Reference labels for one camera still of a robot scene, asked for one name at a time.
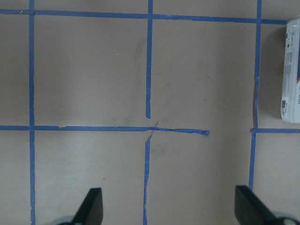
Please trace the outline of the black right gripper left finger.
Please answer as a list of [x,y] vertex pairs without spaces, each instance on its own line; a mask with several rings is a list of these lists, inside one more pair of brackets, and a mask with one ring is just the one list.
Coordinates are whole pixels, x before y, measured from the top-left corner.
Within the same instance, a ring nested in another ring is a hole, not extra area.
[[77,213],[73,217],[72,225],[100,225],[104,216],[102,189],[91,188]]

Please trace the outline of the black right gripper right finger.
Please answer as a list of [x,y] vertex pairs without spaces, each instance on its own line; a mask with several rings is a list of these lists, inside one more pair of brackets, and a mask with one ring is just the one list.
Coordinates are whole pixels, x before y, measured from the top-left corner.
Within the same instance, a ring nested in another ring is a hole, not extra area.
[[247,187],[235,187],[234,213],[240,225],[284,225]]

